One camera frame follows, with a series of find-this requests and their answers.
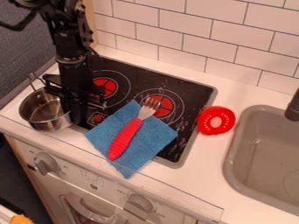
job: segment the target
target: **blue towel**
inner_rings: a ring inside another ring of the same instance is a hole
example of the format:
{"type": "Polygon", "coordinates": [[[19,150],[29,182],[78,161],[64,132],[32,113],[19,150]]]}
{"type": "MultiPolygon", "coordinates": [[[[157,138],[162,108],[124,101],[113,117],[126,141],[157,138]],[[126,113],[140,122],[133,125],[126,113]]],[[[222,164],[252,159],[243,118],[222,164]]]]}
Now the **blue towel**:
{"type": "MultiPolygon", "coordinates": [[[[130,120],[138,116],[139,110],[136,101],[128,103],[89,130],[86,138],[107,157],[111,142],[130,120]]],[[[128,179],[176,137],[176,131],[152,116],[143,121],[127,150],[111,164],[128,179]]]]}

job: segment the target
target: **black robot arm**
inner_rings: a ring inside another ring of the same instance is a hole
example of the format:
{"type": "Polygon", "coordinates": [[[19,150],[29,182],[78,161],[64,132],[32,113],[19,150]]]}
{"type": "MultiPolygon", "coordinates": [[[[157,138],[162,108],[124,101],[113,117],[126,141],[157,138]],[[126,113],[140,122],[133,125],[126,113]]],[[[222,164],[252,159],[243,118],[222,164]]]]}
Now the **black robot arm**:
{"type": "Polygon", "coordinates": [[[99,76],[101,58],[90,47],[94,42],[81,0],[10,0],[17,7],[30,11],[20,23],[0,26],[13,31],[23,30],[36,13],[46,21],[53,44],[60,75],[45,74],[45,90],[58,95],[65,111],[71,110],[75,124],[86,119],[89,95],[99,95],[103,102],[104,90],[93,83],[94,75],[99,76]]]}

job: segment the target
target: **gray sink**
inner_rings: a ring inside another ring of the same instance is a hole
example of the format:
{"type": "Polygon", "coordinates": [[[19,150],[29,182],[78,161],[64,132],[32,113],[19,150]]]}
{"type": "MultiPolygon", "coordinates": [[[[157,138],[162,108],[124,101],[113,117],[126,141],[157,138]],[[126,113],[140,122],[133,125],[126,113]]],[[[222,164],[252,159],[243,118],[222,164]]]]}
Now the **gray sink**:
{"type": "Polygon", "coordinates": [[[237,192],[299,216],[299,122],[269,106],[247,108],[224,163],[237,192]]]}

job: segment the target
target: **red handle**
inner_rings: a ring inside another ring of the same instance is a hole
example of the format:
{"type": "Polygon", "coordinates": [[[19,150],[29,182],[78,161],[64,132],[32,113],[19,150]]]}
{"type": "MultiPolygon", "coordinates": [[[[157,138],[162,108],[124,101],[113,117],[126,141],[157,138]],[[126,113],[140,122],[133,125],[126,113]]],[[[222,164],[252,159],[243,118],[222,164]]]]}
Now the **red handle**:
{"type": "Polygon", "coordinates": [[[109,160],[113,161],[122,155],[122,153],[128,148],[135,133],[140,129],[142,123],[143,120],[135,118],[122,129],[110,145],[108,150],[109,160]]]}

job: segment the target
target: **stovetop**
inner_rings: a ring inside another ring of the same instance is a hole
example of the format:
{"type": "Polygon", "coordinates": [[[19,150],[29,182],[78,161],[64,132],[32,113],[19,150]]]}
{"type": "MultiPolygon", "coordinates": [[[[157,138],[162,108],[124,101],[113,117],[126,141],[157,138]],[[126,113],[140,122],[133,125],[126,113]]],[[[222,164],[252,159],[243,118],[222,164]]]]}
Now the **stovetop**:
{"type": "Polygon", "coordinates": [[[197,135],[196,121],[200,111],[216,95],[213,87],[178,79],[166,74],[131,66],[111,59],[102,59],[102,70],[94,84],[105,88],[105,108],[98,95],[87,111],[82,127],[91,129],[132,100],[143,102],[148,97],[161,101],[155,116],[172,127],[178,137],[154,159],[173,168],[181,166],[197,135]]]}

